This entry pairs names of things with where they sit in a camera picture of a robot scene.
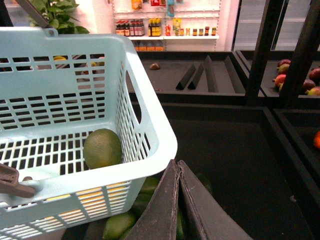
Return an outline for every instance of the produce display bin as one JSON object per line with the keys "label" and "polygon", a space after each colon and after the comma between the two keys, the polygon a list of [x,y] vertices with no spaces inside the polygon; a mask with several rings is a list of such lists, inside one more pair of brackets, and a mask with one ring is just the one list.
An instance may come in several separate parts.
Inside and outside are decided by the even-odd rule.
{"label": "produce display bin", "polygon": [[[138,52],[158,99],[162,103],[244,105],[249,72],[233,52]],[[159,70],[150,65],[158,63]],[[176,86],[194,65],[184,89]],[[195,89],[189,89],[197,71],[203,71]]]}
{"label": "produce display bin", "polygon": [[313,145],[314,138],[320,131],[320,110],[273,109],[273,111],[283,132],[320,187],[320,149]]}
{"label": "produce display bin", "polygon": [[255,240],[319,239],[320,189],[266,107],[163,103],[177,160]]}
{"label": "produce display bin", "polygon": [[[236,53],[242,63],[246,66],[246,69],[250,71],[252,59],[254,56],[253,51],[236,51]],[[277,108],[280,105],[281,99],[279,98],[279,90],[275,87],[275,83],[273,79],[275,79],[278,75],[277,65],[278,62],[282,59],[291,60],[293,57],[293,51],[271,51],[269,54],[269,58],[265,67],[262,83],[261,83],[261,91],[265,95],[263,105],[275,107]],[[320,66],[320,52],[316,55],[309,73],[312,68],[318,68]],[[320,107],[320,97],[319,96],[308,96],[303,92],[298,96],[298,100],[296,101],[296,105],[294,108],[297,109],[318,109]]]}
{"label": "produce display bin", "polygon": [[[145,178],[164,170],[177,152],[131,41],[3,27],[0,42],[0,163],[16,168],[20,184],[36,190],[30,198],[0,194],[0,239],[24,239],[129,210]],[[139,102],[139,121],[126,76]],[[122,164],[88,169],[83,144],[101,128],[119,136]],[[26,176],[32,180],[21,182]]]}

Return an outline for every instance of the black metal post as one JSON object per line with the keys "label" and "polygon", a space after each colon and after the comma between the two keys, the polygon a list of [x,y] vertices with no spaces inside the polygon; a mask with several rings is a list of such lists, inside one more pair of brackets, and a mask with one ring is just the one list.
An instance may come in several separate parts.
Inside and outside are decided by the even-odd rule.
{"label": "black metal post", "polygon": [[0,27],[13,27],[8,10],[5,5],[5,0],[0,0]]}
{"label": "black metal post", "polygon": [[285,82],[280,107],[294,108],[302,85],[320,45],[320,1],[312,1],[296,44]]}
{"label": "black metal post", "polygon": [[285,19],[285,16],[286,16],[286,11],[287,11],[287,8],[288,8],[288,4],[289,4],[289,0],[285,0],[284,3],[283,3],[283,7],[282,7],[281,14],[280,14],[280,17],[279,17],[278,25],[276,26],[276,30],[275,30],[275,34],[274,34],[274,38],[273,38],[273,42],[272,42],[272,46],[271,46],[271,50],[275,50],[276,49],[277,42],[278,42],[278,39],[279,39],[279,35],[280,35],[280,32],[281,32],[281,27],[282,27],[282,24],[284,23],[284,19]]}
{"label": "black metal post", "polygon": [[284,0],[267,0],[254,50],[249,81],[245,90],[246,105],[258,104],[258,93],[266,69]]}

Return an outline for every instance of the jar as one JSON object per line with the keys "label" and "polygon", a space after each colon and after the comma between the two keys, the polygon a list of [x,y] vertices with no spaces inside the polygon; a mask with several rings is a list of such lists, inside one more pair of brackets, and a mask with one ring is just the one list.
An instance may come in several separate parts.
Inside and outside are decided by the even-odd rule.
{"label": "jar", "polygon": [[204,35],[204,29],[203,28],[199,28],[199,36],[203,36]]}
{"label": "jar", "polygon": [[205,35],[205,36],[209,36],[209,29],[210,29],[210,27],[208,27],[208,26],[206,26],[206,27],[204,28],[204,35]]}
{"label": "jar", "polygon": [[217,31],[217,28],[214,26],[212,28],[211,36],[215,36],[216,35],[216,31]]}

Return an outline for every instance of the white shelf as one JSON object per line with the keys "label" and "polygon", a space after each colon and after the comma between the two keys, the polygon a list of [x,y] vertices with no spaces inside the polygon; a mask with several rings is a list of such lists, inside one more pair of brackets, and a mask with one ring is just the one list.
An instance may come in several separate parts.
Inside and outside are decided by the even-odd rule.
{"label": "white shelf", "polygon": [[18,8],[21,8],[21,6],[19,4],[7,4],[7,5],[5,5],[5,7],[7,9],[18,9]]}
{"label": "white shelf", "polygon": [[163,40],[163,36],[128,36],[130,40]]}
{"label": "white shelf", "polygon": [[184,40],[184,39],[187,39],[187,40],[190,40],[190,39],[206,39],[206,40],[209,40],[209,39],[219,39],[219,36],[218,35],[215,35],[215,36],[163,36],[163,39],[165,40]]}
{"label": "white shelf", "polygon": [[130,40],[214,40],[219,39],[218,35],[215,36],[129,36]]}

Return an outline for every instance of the green plant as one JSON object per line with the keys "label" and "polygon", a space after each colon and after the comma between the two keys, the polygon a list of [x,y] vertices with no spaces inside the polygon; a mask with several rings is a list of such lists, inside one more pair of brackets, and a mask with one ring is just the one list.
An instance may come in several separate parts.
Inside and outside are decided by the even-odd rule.
{"label": "green plant", "polygon": [[88,34],[83,26],[75,26],[70,19],[78,21],[72,14],[79,4],[75,0],[30,0],[32,5],[47,19],[59,34]]}

